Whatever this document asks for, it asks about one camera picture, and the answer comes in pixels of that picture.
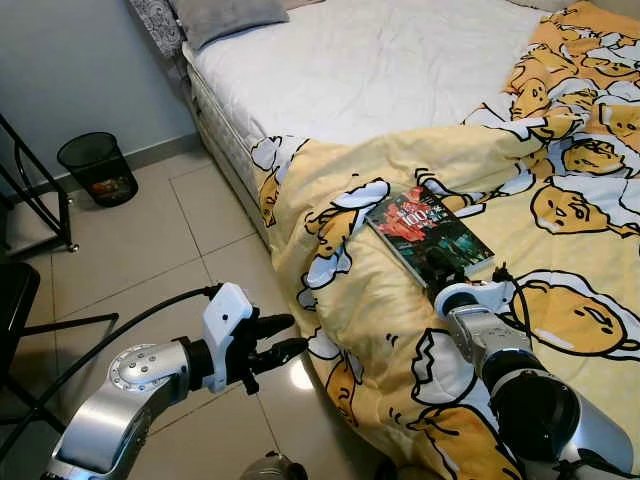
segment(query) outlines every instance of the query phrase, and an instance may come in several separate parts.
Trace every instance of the black cable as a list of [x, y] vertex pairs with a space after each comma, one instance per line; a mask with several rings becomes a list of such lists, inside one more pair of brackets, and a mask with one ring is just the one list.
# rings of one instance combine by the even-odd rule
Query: black cable
[[518, 284], [517, 280], [507, 270], [506, 262], [504, 262], [500, 268], [495, 269], [495, 271], [493, 272], [492, 280], [494, 282], [508, 281], [513, 285], [514, 294], [518, 295], [518, 298], [520, 299], [520, 303], [522, 304], [522, 315], [524, 317], [523, 323], [524, 323], [525, 334], [527, 335], [529, 342], [532, 342], [531, 318], [529, 317], [529, 307], [527, 307], [527, 299], [525, 298], [524, 293], [522, 292], [522, 287], [520, 286], [520, 284]]
[[38, 398], [33, 407], [29, 410], [29, 412], [22, 418], [22, 421], [16, 425], [16, 427], [11, 431], [9, 437], [4, 441], [2, 446], [0, 446], [0, 462], [4, 460], [4, 457], [9, 453], [9, 450], [13, 446], [13, 444], [18, 440], [22, 432], [24, 432], [27, 425], [38, 415], [40, 409], [44, 407], [44, 405], [51, 399], [51, 397], [64, 385], [64, 383], [71, 378], [71, 376], [80, 370], [86, 363], [88, 363], [93, 357], [95, 357], [101, 350], [107, 347], [111, 342], [116, 340], [118, 337], [123, 335], [125, 332], [135, 327], [138, 323], [143, 321], [144, 319], [150, 317], [154, 313], [159, 312], [173, 304], [181, 302], [191, 297], [195, 297], [197, 295], [206, 295], [210, 299], [213, 298], [215, 293], [220, 288], [219, 285], [213, 287], [204, 287], [198, 288], [196, 290], [190, 290], [188, 292], [181, 293], [180, 295], [176, 295], [175, 297], [171, 297], [168, 300], [165, 300], [144, 312], [136, 315], [127, 323], [122, 325], [120, 328], [114, 330], [105, 338], [103, 338], [100, 342], [98, 342], [91, 350], [85, 353], [82, 357], [80, 357], [76, 362], [69, 367], [62, 375], [60, 375], [55, 382], [51, 384], [49, 388]]
[[513, 284], [515, 292], [518, 294], [518, 298], [520, 298], [520, 303], [522, 304], [522, 315], [524, 317], [524, 319], [523, 319], [524, 320], [524, 331], [527, 334], [527, 338], [529, 339], [529, 342], [532, 342], [532, 340], [531, 340], [531, 319], [529, 318], [529, 308], [527, 307], [527, 300], [526, 300], [526, 298], [524, 296], [524, 293], [522, 293], [522, 287], [518, 284], [516, 279], [511, 277], [511, 279], [509, 281]]

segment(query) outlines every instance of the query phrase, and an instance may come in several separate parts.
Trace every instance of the yellow duvet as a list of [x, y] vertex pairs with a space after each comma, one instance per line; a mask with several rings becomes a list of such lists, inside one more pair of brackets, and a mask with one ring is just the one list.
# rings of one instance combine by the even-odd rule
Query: yellow duvet
[[[506, 262], [536, 354], [626, 430], [638, 471], [639, 68], [640, 24], [578, 2], [542, 20], [504, 92], [465, 125], [356, 147], [270, 137], [252, 150], [273, 265], [318, 375], [398, 464], [523, 478], [486, 388], [363, 224], [390, 193], [424, 185]], [[522, 328], [515, 297], [498, 313]]]

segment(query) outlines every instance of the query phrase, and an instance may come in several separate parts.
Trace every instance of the trash can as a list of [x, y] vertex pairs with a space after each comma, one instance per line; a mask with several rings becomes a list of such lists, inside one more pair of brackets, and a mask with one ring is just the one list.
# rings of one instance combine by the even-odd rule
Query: trash can
[[138, 183], [110, 133], [86, 133], [58, 150], [58, 162], [98, 205], [115, 207], [131, 199]]

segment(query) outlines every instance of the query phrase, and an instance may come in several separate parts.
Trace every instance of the tile floor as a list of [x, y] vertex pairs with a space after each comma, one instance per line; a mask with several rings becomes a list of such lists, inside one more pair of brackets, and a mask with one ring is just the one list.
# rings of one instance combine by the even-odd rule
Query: tile floor
[[[80, 251], [30, 260], [41, 275], [30, 325], [113, 311], [122, 323], [169, 296], [222, 280], [242, 285], [265, 314], [287, 310], [263, 243], [204, 151], [155, 163], [135, 176], [140, 192], [117, 208], [99, 209], [83, 192], [74, 194], [72, 228]], [[51, 408], [69, 419], [129, 345], [200, 337], [205, 306], [204, 298], [194, 299], [142, 323], [78, 372]], [[86, 326], [23, 339], [12, 373], [41, 393], [108, 329]], [[234, 480], [270, 450], [304, 464], [311, 480], [373, 478], [380, 455], [312, 388], [304, 365], [296, 359], [262, 375], [257, 396], [238, 386], [218, 396], [191, 394], [153, 424], [130, 478]], [[0, 395], [1, 414], [22, 411], [10, 394]], [[0, 478], [39, 478], [56, 440], [45, 424], [31, 424], [0, 465]]]

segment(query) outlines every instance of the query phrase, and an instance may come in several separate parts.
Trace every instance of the baseboard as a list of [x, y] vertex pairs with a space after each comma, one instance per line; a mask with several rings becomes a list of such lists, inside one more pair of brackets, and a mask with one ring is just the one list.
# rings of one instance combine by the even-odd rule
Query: baseboard
[[[124, 154], [124, 158], [127, 160], [127, 164], [131, 170], [137, 170], [138, 168], [161, 162], [167, 158], [179, 155], [180, 153], [190, 152], [197, 148], [202, 148], [202, 142], [200, 141], [200, 135], [196, 132], [126, 153]], [[56, 177], [56, 181], [65, 192], [73, 192], [82, 188], [69, 173]], [[41, 195], [53, 189], [48, 183], [44, 183], [37, 185], [34, 190], [38, 195]], [[16, 194], [10, 195], [9, 199], [12, 202], [20, 201], [20, 197]]]

